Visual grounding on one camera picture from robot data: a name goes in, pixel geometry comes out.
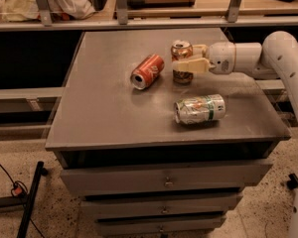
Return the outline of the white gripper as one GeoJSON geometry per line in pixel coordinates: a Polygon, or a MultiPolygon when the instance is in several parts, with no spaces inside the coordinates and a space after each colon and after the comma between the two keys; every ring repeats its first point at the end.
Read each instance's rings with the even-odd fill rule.
{"type": "Polygon", "coordinates": [[[172,62],[172,70],[189,73],[230,74],[235,65],[235,44],[218,42],[207,45],[193,45],[193,54],[201,55],[200,59],[180,59],[172,62]]]}

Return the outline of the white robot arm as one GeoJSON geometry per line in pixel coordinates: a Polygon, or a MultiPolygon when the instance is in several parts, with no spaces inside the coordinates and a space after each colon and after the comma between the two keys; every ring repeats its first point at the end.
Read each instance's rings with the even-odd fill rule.
{"type": "MultiPolygon", "coordinates": [[[[172,62],[176,72],[230,74],[241,72],[253,78],[280,78],[298,122],[298,42],[283,31],[268,35],[263,44],[218,42],[194,45],[188,58],[172,62]]],[[[219,94],[191,97],[174,104],[175,121],[197,124],[224,117],[225,105],[219,94]]],[[[298,238],[298,190],[293,204],[289,238],[298,238]]]]}

